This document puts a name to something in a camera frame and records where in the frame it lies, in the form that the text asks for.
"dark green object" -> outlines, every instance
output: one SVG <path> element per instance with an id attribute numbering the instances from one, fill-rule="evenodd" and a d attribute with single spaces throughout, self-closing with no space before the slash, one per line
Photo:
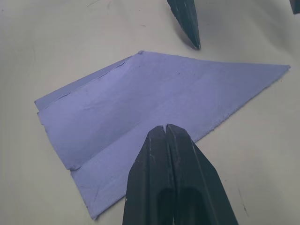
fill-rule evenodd
<path id="1" fill-rule="evenodd" d="M 194 0 L 167 0 L 183 31 L 196 49 L 200 49 L 197 12 Z"/>
<path id="2" fill-rule="evenodd" d="M 217 171 L 186 130 L 152 129 L 128 176 L 123 225 L 237 225 Z"/>
<path id="3" fill-rule="evenodd" d="M 300 13 L 300 0 L 290 0 L 292 12 L 294 14 Z"/>

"lavender sheet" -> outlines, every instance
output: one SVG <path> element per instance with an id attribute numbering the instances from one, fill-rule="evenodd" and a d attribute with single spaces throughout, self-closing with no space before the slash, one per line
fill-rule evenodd
<path id="1" fill-rule="evenodd" d="M 198 141 L 289 68 L 139 52 L 36 104 L 95 219 L 125 195 L 149 130 L 172 123 Z"/>

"purple paper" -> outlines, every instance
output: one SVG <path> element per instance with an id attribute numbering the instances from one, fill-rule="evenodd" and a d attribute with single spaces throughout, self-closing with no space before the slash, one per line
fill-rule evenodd
<path id="1" fill-rule="evenodd" d="M 176 124 L 198 141 L 289 68 L 139 52 L 51 103 L 41 98 L 38 115 L 95 219 L 125 195 L 149 130 Z"/>

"white surface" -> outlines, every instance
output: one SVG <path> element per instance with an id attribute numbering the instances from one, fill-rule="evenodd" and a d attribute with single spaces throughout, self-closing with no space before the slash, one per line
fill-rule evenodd
<path id="1" fill-rule="evenodd" d="M 34 100 L 139 50 L 292 66 L 198 146 L 240 225 L 300 224 L 300 15 L 289 0 L 197 0 L 201 51 L 183 43 L 166 0 L 92 2 L 0 1 L 0 224 L 121 225 L 123 200 L 90 219 Z"/>

